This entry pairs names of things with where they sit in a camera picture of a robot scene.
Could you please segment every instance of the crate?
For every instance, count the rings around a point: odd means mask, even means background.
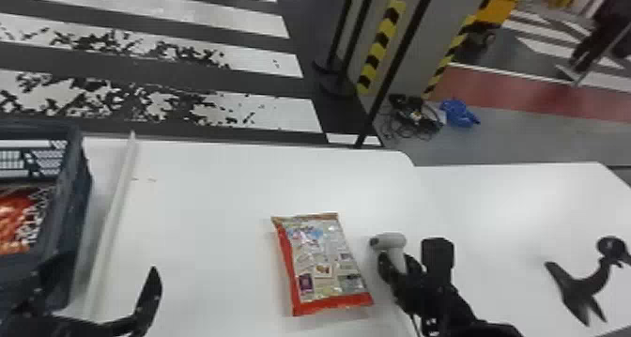
[[[52,183],[38,238],[27,253],[0,255],[0,315],[32,279],[38,265],[65,254],[63,277],[46,301],[49,311],[69,303],[72,277],[92,188],[83,136],[68,124],[53,121],[0,121],[0,185]]]

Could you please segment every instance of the blue object on floor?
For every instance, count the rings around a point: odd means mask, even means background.
[[[470,128],[473,124],[480,124],[480,119],[467,109],[462,100],[445,100],[440,104],[440,110],[447,114],[447,122],[460,128]]]

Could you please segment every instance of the yellow black striped post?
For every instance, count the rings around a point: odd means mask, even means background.
[[[399,22],[399,19],[403,16],[405,11],[405,2],[400,0],[390,0],[388,9],[386,9],[386,14],[383,16],[383,21],[381,21],[381,24],[379,25],[375,42],[370,47],[366,63],[363,66],[360,79],[357,82],[358,93],[364,94],[370,90],[370,85],[377,77],[377,68],[379,67],[379,63],[386,56],[388,44],[396,34],[396,24]]]
[[[455,36],[454,40],[452,41],[452,44],[449,45],[449,51],[447,51],[447,53],[445,54],[445,57],[443,57],[442,60],[440,60],[439,68],[434,73],[434,76],[432,77],[432,79],[429,80],[429,84],[427,84],[427,88],[423,92],[422,97],[424,100],[429,100],[429,98],[432,97],[432,92],[434,92],[436,85],[439,84],[440,79],[442,78],[442,74],[445,73],[445,70],[447,69],[447,66],[449,65],[449,63],[451,63],[452,60],[454,60],[455,52],[458,50],[460,45],[462,45],[465,39],[467,39],[467,35],[469,34],[469,29],[475,23],[475,19],[476,19],[475,15],[469,15],[467,16],[467,19],[465,20],[465,22],[462,23],[460,32],[458,32],[458,35]]]

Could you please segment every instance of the orange snack bag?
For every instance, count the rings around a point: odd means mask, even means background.
[[[373,304],[336,213],[271,221],[289,276],[294,316]]]
[[[35,245],[52,186],[0,187],[0,256],[26,253]]]

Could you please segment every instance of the red floor area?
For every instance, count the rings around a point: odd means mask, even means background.
[[[447,69],[432,100],[451,98],[477,107],[631,123],[631,94],[472,69]]]

